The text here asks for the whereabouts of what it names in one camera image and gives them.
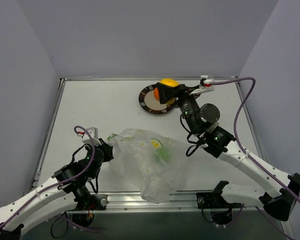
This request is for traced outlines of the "yellow fake lemon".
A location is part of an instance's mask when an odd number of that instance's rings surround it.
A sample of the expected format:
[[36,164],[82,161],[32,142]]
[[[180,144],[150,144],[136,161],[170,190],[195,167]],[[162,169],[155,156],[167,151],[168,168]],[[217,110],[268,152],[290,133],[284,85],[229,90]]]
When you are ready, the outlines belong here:
[[[161,84],[167,85],[169,87],[177,87],[179,83],[171,78],[164,78],[160,81]],[[171,105],[175,101],[175,98],[171,98],[166,104]]]

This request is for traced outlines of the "orange fake persimmon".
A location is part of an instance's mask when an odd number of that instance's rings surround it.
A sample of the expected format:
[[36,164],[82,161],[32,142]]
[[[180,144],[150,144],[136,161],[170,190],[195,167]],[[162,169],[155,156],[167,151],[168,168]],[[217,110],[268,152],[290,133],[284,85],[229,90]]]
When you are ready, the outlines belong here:
[[153,94],[154,94],[155,99],[159,101],[160,95],[159,95],[159,91],[157,88],[154,89]]

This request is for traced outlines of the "clear printed plastic bag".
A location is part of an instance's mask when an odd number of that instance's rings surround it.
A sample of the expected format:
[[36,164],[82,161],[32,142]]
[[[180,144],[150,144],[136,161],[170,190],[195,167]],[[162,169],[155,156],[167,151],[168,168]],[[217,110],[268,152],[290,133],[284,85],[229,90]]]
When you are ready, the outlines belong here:
[[[179,190],[186,178],[187,145],[156,132],[127,128],[119,134],[112,133],[107,143],[113,147],[109,168],[134,184],[143,200],[160,204]],[[166,164],[155,160],[156,148],[167,148],[171,161]]]

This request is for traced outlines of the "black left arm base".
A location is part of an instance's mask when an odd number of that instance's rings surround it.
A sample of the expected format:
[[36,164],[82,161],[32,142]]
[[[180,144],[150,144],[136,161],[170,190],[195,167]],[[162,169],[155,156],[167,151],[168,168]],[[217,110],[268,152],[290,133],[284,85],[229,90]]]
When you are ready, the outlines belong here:
[[[68,217],[68,212],[64,211],[62,214],[56,216],[56,220],[52,223],[50,227],[50,235],[53,239],[59,240],[63,238],[70,227],[73,229],[79,229],[80,231],[86,231],[93,234],[99,234],[103,229],[100,227],[92,227],[91,224],[95,219],[95,214],[93,211],[105,211],[108,204],[108,196],[106,194],[99,194],[96,192],[95,187],[92,187],[93,194],[90,196],[89,201],[84,206],[74,209],[74,211],[87,211],[87,213],[74,213],[72,217]],[[57,221],[65,221],[65,231],[61,235],[57,236],[54,233],[54,227]]]

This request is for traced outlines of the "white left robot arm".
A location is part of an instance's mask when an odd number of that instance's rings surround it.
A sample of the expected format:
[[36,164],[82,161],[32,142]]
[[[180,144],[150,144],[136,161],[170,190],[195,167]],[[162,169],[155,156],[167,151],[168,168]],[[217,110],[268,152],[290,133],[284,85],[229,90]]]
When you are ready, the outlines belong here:
[[102,164],[113,159],[113,147],[103,140],[82,147],[87,151],[85,158],[71,160],[28,194],[0,207],[0,240],[18,240],[59,213],[93,210],[101,205],[86,183],[97,180]]

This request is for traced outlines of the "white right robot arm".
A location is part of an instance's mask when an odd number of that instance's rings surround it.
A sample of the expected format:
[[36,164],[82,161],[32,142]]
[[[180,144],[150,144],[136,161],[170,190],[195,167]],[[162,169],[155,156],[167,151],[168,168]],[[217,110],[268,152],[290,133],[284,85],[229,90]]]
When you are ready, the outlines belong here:
[[206,103],[199,106],[197,103],[200,95],[212,92],[215,86],[233,82],[215,82],[202,76],[200,84],[196,86],[186,86],[175,80],[169,83],[160,81],[155,84],[155,91],[161,104],[180,109],[180,118],[187,123],[187,137],[197,138],[196,141],[189,141],[192,149],[203,149],[259,185],[259,188],[249,189],[220,181],[212,191],[213,201],[217,204],[263,208],[271,217],[286,222],[295,204],[300,204],[300,174],[281,171],[253,154],[241,144],[236,130],[230,133],[219,125],[220,111],[215,105]]

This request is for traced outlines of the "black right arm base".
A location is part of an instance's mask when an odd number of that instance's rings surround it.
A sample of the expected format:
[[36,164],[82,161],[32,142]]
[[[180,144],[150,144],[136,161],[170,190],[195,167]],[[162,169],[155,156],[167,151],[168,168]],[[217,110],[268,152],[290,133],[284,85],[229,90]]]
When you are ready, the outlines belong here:
[[[244,208],[244,204],[238,202],[228,203],[222,197],[225,187],[228,187],[229,184],[228,181],[222,180],[212,191],[196,193],[197,208],[201,210],[203,218],[208,223],[215,224],[217,228],[222,227],[225,229],[235,221]],[[226,211],[213,211],[210,213],[211,220],[208,220],[204,210],[213,209],[226,209]]]

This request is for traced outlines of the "green fake fruit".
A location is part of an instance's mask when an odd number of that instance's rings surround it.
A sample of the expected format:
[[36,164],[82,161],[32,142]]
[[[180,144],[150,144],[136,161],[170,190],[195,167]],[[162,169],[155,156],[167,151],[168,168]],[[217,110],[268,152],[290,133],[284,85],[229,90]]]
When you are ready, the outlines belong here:
[[165,147],[155,149],[154,159],[161,164],[168,164],[172,159],[171,152]]

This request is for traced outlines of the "brown rimmed ceramic plate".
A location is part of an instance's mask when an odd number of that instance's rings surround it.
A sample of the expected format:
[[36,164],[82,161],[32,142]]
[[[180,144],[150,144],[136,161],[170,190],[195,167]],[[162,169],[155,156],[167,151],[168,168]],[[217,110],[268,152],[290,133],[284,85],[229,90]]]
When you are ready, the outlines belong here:
[[141,90],[138,95],[138,102],[141,108],[154,116],[167,115],[173,111],[173,109],[167,104],[161,104],[155,97],[156,85],[151,84]]

